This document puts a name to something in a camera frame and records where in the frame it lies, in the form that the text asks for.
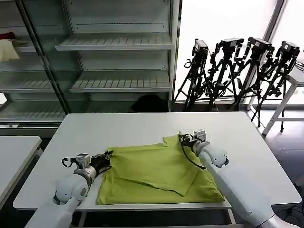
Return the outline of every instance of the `white table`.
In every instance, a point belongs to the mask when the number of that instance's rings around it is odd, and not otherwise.
[[[268,122],[267,126],[265,127],[263,134],[267,135],[272,126],[276,121],[304,121],[304,118],[286,118],[286,117],[279,117],[281,112],[287,105],[287,102],[294,94],[297,87],[304,87],[304,72],[294,67],[293,70],[290,72],[288,76],[288,81],[291,83],[289,90],[287,91],[286,95],[284,96],[281,104],[276,108],[275,113],[271,117],[270,121]]]
[[[0,136],[0,209],[34,158],[38,136]]]
[[[14,201],[18,209],[36,209],[52,198],[56,181],[73,173],[61,164],[64,157],[84,152],[101,153],[110,146],[161,143],[162,137],[205,129],[207,139],[227,150],[229,165],[237,163],[271,196],[272,204],[298,203],[301,197],[284,170],[245,113],[153,113],[153,114],[69,114],[25,182]],[[124,204],[98,206],[95,200],[101,176],[78,211],[222,209],[222,203]]]

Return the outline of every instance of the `black tripod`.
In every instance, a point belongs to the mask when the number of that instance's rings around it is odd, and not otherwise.
[[[211,64],[212,69],[208,71],[210,73],[209,80],[212,82],[214,74],[219,70],[219,67],[221,66],[221,70],[219,72],[217,80],[214,82],[214,89],[213,93],[209,94],[209,110],[216,110],[215,106],[215,100],[219,98],[220,95],[223,95],[226,90],[226,86],[222,83],[225,70],[227,69],[227,66],[230,68],[230,77],[233,78],[234,75],[234,68],[235,65],[232,64],[231,58],[232,54],[235,52],[236,47],[242,47],[244,42],[244,39],[238,39],[238,38],[232,38],[232,39],[225,39],[222,40],[220,43],[217,43],[215,51],[211,55]],[[215,62],[215,56],[219,52],[220,48],[223,48],[224,56],[219,61],[218,64]],[[234,80],[232,81],[233,84],[233,94],[236,94],[236,87]]]
[[[256,112],[251,118],[251,121],[254,120],[256,114],[261,110],[263,102],[267,99],[267,96],[275,94],[279,96],[281,94],[280,87],[286,83],[287,77],[290,71],[294,68],[296,64],[296,58],[300,53],[300,48],[293,43],[288,43],[286,41],[282,42],[281,47],[278,49],[276,54],[277,60],[271,70],[276,68],[275,75],[273,76],[272,80],[269,83],[269,86],[264,93],[261,102],[258,103],[256,107]],[[274,86],[275,81],[281,76],[281,79],[277,85]]]
[[[248,54],[248,49],[250,49],[251,46],[252,46],[252,54],[250,56],[250,59],[245,64],[244,62],[241,62],[241,64],[239,64],[239,70],[235,74],[235,78],[237,78],[241,74],[241,72],[246,68],[246,66],[250,65],[243,85],[241,84],[241,82],[239,82],[240,92],[237,96],[236,101],[232,105],[232,108],[234,108],[236,111],[239,110],[239,105],[242,101],[242,98],[246,96],[246,94],[248,94],[249,92],[253,92],[254,94],[256,94],[259,99],[260,96],[259,86],[260,86],[260,81],[264,79],[264,73],[265,73],[264,69],[268,69],[270,66],[269,67],[267,66],[269,65],[269,63],[272,63],[272,61],[271,62],[267,61],[267,63],[261,67],[261,69],[263,70],[260,72],[259,70],[260,70],[261,57],[266,51],[268,51],[266,57],[267,59],[272,59],[272,53],[274,51],[274,48],[271,46],[270,43],[262,39],[250,37],[248,39],[247,48],[244,56]],[[250,86],[250,82],[253,78],[252,74],[254,73],[255,68],[257,71],[256,74],[257,80],[252,86]]]
[[[188,59],[188,62],[185,64],[185,67],[190,68],[190,70],[174,99],[175,102],[180,93],[186,96],[186,101],[183,108],[184,112],[189,111],[194,106],[195,101],[200,98],[200,96],[206,90],[204,84],[202,84],[202,76],[204,76],[206,80],[205,65],[208,56],[208,47],[202,40],[195,39],[195,45],[192,49],[192,56],[192,61]],[[190,87],[188,93],[186,94],[182,89],[187,80],[190,81]]]

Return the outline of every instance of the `robotic arm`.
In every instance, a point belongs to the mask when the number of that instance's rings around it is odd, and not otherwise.
[[[205,131],[185,134],[180,139],[204,161],[217,186],[242,219],[259,228],[298,228],[272,211],[269,197],[236,165],[229,165],[227,153],[206,140]]]
[[[75,163],[77,169],[57,183],[53,199],[37,209],[25,228],[70,227],[73,213],[87,196],[95,177],[111,168],[111,154],[105,152],[91,158],[89,154],[81,153],[76,158],[64,158],[62,164],[65,167]]]
[[[190,147],[204,161],[217,186],[243,220],[258,228],[299,228],[274,214],[269,197],[241,169],[229,163],[223,149],[206,140],[205,131],[199,130],[194,135],[184,134],[180,142],[182,147]],[[25,227],[68,228],[75,209],[87,196],[95,177],[111,168],[111,154],[105,152],[92,159],[88,154],[64,158],[64,166],[71,167],[75,163],[77,169],[56,185],[53,199],[39,207]]]

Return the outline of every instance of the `green t-shirt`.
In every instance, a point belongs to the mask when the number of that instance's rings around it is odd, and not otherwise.
[[[109,148],[114,151],[112,168],[103,173],[97,205],[224,201],[211,173],[186,159],[179,135],[164,137],[163,141],[155,145]],[[190,148],[185,151],[201,165]]]

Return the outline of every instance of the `white shelf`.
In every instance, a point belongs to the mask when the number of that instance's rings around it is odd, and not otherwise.
[[[15,47],[18,52],[36,52],[32,41],[28,41],[27,44]]]
[[[65,116],[57,101],[10,102],[0,109],[0,121],[62,121]]]
[[[93,50],[169,50],[167,33],[74,34],[56,46],[57,51]]]
[[[168,92],[166,71],[85,71],[76,80],[72,93]]]
[[[134,101],[91,101],[87,113],[129,113]]]
[[[60,81],[61,89],[67,89],[68,81]],[[52,84],[44,72],[0,73],[0,92],[2,93],[53,93]]]

